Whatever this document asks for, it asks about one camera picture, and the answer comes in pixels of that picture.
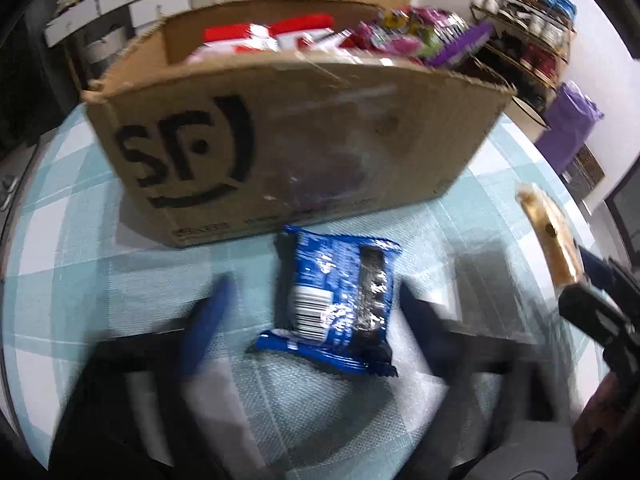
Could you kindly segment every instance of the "packaged bread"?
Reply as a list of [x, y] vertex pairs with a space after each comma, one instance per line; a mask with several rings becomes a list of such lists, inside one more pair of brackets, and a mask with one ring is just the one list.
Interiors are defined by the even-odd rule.
[[556, 292], [567, 285], [583, 282], [580, 250], [562, 210], [535, 184], [521, 184], [516, 198], [542, 246]]

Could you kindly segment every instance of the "blue snack package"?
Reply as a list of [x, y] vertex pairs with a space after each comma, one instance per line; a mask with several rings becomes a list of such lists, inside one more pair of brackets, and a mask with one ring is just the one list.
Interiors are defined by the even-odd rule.
[[298, 354], [345, 373], [396, 376], [386, 326], [400, 245], [291, 225], [284, 231], [297, 238], [289, 295], [293, 329], [265, 330], [256, 348]]

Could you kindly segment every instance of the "sf logo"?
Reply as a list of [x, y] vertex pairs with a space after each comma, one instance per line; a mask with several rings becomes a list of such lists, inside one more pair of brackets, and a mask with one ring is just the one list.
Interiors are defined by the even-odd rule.
[[[249, 111], [240, 96], [215, 97], [213, 101], [231, 128], [235, 156], [228, 177], [236, 182], [244, 182], [254, 162], [254, 125]], [[188, 110], [158, 121], [158, 131], [164, 150], [180, 180], [194, 180], [195, 178], [189, 159], [178, 138], [180, 129], [191, 124], [213, 126], [213, 121], [209, 113], [202, 110]], [[139, 178], [138, 185], [140, 187], [150, 187], [164, 184], [169, 177], [168, 165], [148, 153], [128, 148], [127, 141], [135, 137], [148, 139], [149, 134], [144, 126], [128, 124], [117, 131], [115, 141], [125, 160], [139, 162], [146, 166], [148, 176]], [[210, 146], [205, 139], [197, 139], [188, 146], [188, 149], [196, 155], [204, 155], [209, 151]], [[157, 208], [191, 207], [210, 202], [235, 190], [234, 186], [220, 183], [194, 195], [179, 197], [156, 196], [148, 197], [147, 199], [153, 207]]]

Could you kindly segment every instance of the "barcode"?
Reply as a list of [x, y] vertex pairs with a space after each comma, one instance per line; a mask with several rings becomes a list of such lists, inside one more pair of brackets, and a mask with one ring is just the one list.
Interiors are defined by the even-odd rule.
[[295, 286], [292, 302], [296, 318], [296, 332], [300, 337], [324, 342], [328, 326], [326, 313], [331, 309], [334, 294], [312, 286]]

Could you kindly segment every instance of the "checkered tablecloth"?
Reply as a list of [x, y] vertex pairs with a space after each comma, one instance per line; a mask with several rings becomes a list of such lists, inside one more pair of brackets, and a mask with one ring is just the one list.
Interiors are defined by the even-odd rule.
[[[542, 250], [514, 199], [517, 182], [545, 189], [564, 208], [577, 240], [594, 249], [561, 181], [505, 116], [441, 199], [312, 229], [396, 240], [404, 249], [396, 275], [443, 305], [443, 316], [478, 332], [535, 333], [533, 313], [553, 320], [556, 304]], [[236, 478], [256, 478], [260, 470], [305, 480], [391, 478], [445, 391], [402, 315], [393, 311], [389, 331], [398, 378], [342, 378], [287, 354], [246, 352], [273, 321], [273, 235], [174, 250], [121, 222], [122, 196], [80, 106], [37, 169], [5, 276], [4, 358], [34, 455], [47, 464], [65, 397], [96, 333], [148, 331], [231, 271], [238, 304], [188, 396]], [[568, 334], [572, 385], [584, 402], [604, 371], [593, 343], [576, 330]]]

